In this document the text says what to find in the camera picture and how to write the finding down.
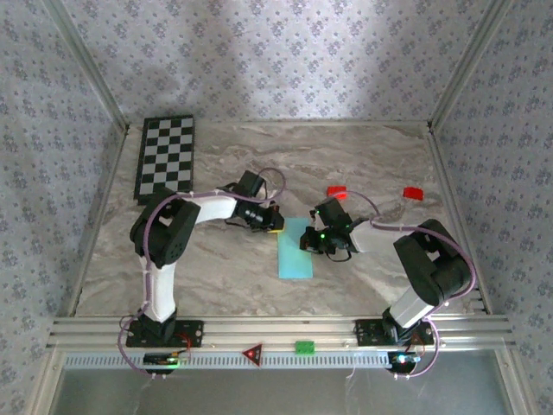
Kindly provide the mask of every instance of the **chessboard pattern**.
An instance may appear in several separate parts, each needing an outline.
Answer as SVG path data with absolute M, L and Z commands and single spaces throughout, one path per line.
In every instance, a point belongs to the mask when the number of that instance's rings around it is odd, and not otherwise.
M 135 186 L 138 204 L 146 204 L 163 187 L 191 191 L 193 165 L 193 117 L 146 118 Z

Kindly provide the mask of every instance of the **marble table surface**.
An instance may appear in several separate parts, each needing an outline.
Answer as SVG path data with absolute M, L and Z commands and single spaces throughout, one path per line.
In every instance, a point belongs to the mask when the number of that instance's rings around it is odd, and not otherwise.
M 142 302 L 142 273 L 129 240 L 142 208 L 133 201 L 141 127 L 131 126 L 87 268 L 78 316 L 119 316 Z M 445 207 L 425 140 L 383 126 L 200 124 L 196 127 L 194 190 L 237 181 L 246 169 L 281 169 L 288 190 L 286 217 L 307 217 L 328 185 L 347 185 L 373 199 L 383 222 L 420 224 L 432 217 L 446 227 Z M 277 188 L 277 175 L 267 176 Z M 424 189 L 424 201 L 402 197 L 405 186 Z M 350 196 L 355 219 L 370 207 Z M 374 250 L 335 264 L 313 256 L 314 277 L 282 280 L 277 236 L 250 233 L 222 221 L 195 227 L 175 272 L 180 315 L 377 315 L 409 287 L 393 249 L 399 234 L 375 237 Z M 459 303 L 450 312 L 463 311 Z

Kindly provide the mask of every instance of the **metal bracket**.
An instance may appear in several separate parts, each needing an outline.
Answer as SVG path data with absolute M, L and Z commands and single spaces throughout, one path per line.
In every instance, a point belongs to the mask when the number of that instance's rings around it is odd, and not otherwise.
M 381 318 L 355 320 L 353 332 L 357 336 L 357 345 L 360 348 L 366 346 L 396 346 L 393 339 L 384 332 Z M 424 346 L 434 344 L 432 328 L 428 322 L 421 322 L 413 329 L 413 333 L 420 336 Z
M 176 320 L 173 335 L 164 342 L 159 336 L 147 330 L 139 321 L 130 324 L 127 348 L 200 348 L 204 333 L 201 320 Z

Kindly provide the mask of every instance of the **floral wallpaper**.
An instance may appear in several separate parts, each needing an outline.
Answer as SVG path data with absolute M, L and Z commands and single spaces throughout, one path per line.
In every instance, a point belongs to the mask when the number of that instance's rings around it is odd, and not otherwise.
M 428 119 L 488 0 L 65 2 L 131 122 Z
M 553 5 L 514 2 L 439 134 L 495 312 L 553 413 Z
M 22 413 L 120 134 L 38 0 L 0 2 L 0 413 Z

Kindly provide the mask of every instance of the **blue mat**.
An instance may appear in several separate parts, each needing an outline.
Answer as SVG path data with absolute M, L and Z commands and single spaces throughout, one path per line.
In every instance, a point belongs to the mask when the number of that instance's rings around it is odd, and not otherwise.
M 308 218 L 285 218 L 278 234 L 278 277 L 304 279 L 313 277 L 311 252 L 300 249 L 300 238 L 309 226 Z

